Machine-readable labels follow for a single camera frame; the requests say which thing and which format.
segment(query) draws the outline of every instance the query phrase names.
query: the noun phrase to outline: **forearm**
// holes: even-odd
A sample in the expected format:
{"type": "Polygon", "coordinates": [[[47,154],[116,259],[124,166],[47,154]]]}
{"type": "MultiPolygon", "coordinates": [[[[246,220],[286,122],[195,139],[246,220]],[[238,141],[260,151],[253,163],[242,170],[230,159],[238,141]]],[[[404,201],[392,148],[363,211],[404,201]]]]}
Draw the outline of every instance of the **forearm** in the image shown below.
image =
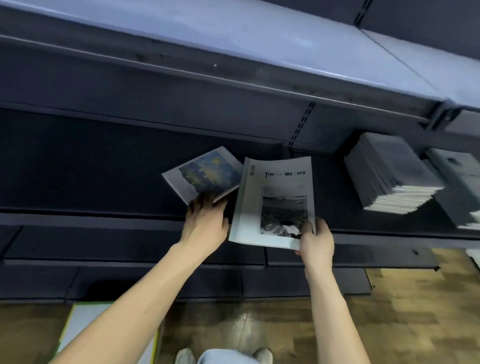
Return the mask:
{"type": "Polygon", "coordinates": [[[310,279],[310,290],[318,363],[370,364],[333,273],[310,279]]]}
{"type": "Polygon", "coordinates": [[[203,257],[184,244],[167,255],[65,347],[52,364],[133,364],[203,257]]]}

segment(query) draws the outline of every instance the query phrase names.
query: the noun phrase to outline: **floor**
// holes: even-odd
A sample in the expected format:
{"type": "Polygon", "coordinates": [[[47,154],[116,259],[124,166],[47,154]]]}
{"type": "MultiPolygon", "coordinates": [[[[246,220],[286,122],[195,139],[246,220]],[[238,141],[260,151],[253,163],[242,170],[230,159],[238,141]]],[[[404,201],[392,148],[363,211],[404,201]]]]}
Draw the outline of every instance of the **floor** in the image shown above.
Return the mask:
{"type": "MultiPolygon", "coordinates": [[[[347,302],[373,364],[480,363],[480,273],[459,250],[434,250],[442,269],[369,269],[373,294],[347,302]]],[[[66,305],[1,305],[2,364],[46,364],[67,318],[66,305]]],[[[190,346],[251,353],[267,346],[275,363],[312,363],[315,339],[306,299],[177,304],[156,364],[190,346]]]]}

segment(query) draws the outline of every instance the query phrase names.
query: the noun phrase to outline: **light blue pants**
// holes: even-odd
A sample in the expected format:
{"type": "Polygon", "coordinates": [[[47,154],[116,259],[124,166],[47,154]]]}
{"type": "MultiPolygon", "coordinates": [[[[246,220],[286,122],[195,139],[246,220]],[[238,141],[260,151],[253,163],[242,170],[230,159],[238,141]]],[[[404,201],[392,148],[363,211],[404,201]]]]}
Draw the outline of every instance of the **light blue pants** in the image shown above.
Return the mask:
{"type": "Polygon", "coordinates": [[[258,361],[236,350],[209,349],[202,354],[197,364],[258,364],[258,361]]]}

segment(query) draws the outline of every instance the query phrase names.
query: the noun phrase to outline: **person's left arm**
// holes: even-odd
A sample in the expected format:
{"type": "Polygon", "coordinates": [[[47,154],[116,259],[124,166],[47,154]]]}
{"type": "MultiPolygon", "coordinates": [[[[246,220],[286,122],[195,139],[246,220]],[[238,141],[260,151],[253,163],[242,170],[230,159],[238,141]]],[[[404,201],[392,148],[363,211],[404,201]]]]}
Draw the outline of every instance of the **person's left arm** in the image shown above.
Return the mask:
{"type": "Polygon", "coordinates": [[[200,197],[190,204],[181,240],[51,364],[137,363],[187,278],[227,237],[227,202],[213,206],[212,200],[200,197]]]}

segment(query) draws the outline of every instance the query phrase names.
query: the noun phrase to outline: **person's right arm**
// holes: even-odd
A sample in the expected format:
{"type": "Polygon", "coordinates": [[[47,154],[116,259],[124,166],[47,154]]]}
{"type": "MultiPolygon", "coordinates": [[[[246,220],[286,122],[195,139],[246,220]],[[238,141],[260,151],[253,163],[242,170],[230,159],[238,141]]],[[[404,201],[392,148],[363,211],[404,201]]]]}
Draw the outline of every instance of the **person's right arm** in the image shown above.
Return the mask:
{"type": "Polygon", "coordinates": [[[324,220],[318,219],[317,234],[306,221],[302,226],[300,252],[310,285],[318,363],[370,364],[347,303],[332,272],[334,241],[324,220]]]}

